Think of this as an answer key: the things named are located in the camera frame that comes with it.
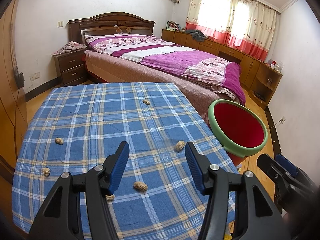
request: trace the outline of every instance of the curtain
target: curtain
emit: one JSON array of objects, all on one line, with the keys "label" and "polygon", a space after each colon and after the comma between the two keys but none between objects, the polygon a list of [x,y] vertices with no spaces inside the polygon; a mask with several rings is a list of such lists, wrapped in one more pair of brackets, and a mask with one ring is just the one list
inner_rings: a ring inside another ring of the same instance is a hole
[{"label": "curtain", "polygon": [[265,60],[276,26],[276,11],[255,0],[191,0],[186,29]]}]

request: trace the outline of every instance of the blue plaid tablecloth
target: blue plaid tablecloth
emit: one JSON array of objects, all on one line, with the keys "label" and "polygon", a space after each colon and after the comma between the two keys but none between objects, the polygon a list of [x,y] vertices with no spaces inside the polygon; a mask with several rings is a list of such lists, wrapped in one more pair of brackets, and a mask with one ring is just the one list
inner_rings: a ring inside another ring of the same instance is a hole
[{"label": "blue plaid tablecloth", "polygon": [[[63,138],[64,144],[55,143]],[[60,174],[76,175],[102,164],[121,141],[130,156],[115,199],[108,202],[120,239],[196,239],[208,196],[196,190],[184,150],[192,141],[199,153],[229,172],[235,166],[199,114],[171,83],[111,83],[56,88],[35,114],[15,169],[12,210],[15,225],[31,224]],[[43,168],[51,170],[45,177]],[[144,193],[135,181],[148,185]],[[234,219],[230,193],[228,223]],[[81,217],[86,239],[90,230],[85,197]]]}]

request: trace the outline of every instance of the wooden cabinet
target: wooden cabinet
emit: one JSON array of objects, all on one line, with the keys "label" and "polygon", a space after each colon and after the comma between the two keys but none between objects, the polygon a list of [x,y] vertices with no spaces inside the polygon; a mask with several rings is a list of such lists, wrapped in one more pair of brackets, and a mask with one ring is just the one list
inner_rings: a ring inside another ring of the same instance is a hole
[{"label": "wooden cabinet", "polygon": [[14,168],[28,127],[24,91],[18,89],[14,79],[13,30],[17,4],[18,0],[12,0],[0,19],[0,209],[11,224]]},{"label": "wooden cabinet", "polygon": [[[250,55],[209,39],[199,42],[194,40],[190,34],[169,30],[162,30],[162,39],[238,63],[241,67],[241,86],[248,91],[252,100],[263,109],[266,108],[271,100],[282,77],[280,73],[271,69],[267,64],[256,60]],[[268,85],[268,78],[272,80],[270,85]],[[264,101],[255,96],[255,92],[263,97]]]},{"label": "wooden cabinet", "polygon": [[76,86],[87,80],[82,57],[85,49],[75,50],[53,56],[61,86]]},{"label": "wooden cabinet", "polygon": [[181,46],[186,45],[188,35],[185,33],[174,33],[173,42]]},{"label": "wooden cabinet", "polygon": [[260,63],[259,61],[255,60],[255,59],[253,60],[253,62],[251,64],[251,68],[250,68],[249,73],[247,75],[247,78],[245,79],[245,82],[244,82],[244,85],[247,88],[251,87],[252,82],[253,82],[254,78],[256,77],[256,74],[257,74],[257,71],[259,69],[260,64],[263,64],[263,63]]},{"label": "wooden cabinet", "polygon": [[200,45],[199,41],[194,40],[191,35],[187,35],[186,44],[185,44],[186,47],[189,47],[192,49],[199,49],[199,45]]},{"label": "wooden cabinet", "polygon": [[175,33],[175,32],[173,32],[173,31],[162,30],[161,39],[163,39],[164,41],[171,41],[171,42],[173,42],[174,33]]},{"label": "wooden cabinet", "polygon": [[253,63],[253,58],[251,58],[247,55],[243,56],[241,63],[240,63],[240,67],[241,67],[240,82],[241,83],[245,82],[245,80],[248,76],[248,73],[250,71],[252,63]]}]

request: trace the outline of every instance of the blue gripper pad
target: blue gripper pad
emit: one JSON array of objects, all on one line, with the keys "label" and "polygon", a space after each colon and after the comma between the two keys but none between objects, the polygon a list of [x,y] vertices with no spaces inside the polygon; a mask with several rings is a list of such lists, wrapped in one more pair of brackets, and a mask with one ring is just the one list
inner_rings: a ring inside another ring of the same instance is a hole
[{"label": "blue gripper pad", "polygon": [[275,156],[276,162],[278,162],[282,167],[284,167],[292,177],[296,177],[298,175],[297,167],[290,162],[286,157],[281,154]]},{"label": "blue gripper pad", "polygon": [[125,166],[129,159],[129,144],[121,142],[116,153],[110,155],[105,160],[103,166],[106,168],[106,174],[109,174],[109,191],[113,194],[119,187]]},{"label": "blue gripper pad", "polygon": [[192,142],[188,142],[185,147],[185,154],[196,189],[202,195],[207,195],[205,184],[209,181],[208,167],[210,161],[204,155],[200,155]]}]

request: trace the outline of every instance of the power cord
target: power cord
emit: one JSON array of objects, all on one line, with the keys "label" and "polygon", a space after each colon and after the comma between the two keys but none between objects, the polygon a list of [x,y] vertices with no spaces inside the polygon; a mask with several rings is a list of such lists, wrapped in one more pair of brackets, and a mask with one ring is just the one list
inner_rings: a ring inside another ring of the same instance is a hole
[{"label": "power cord", "polygon": [[267,129],[271,129],[271,128],[274,128],[278,123],[280,123],[280,122],[282,122],[283,121],[283,118],[281,118],[280,120],[279,120],[279,122],[277,122],[274,126],[271,126],[271,127],[267,127]]}]

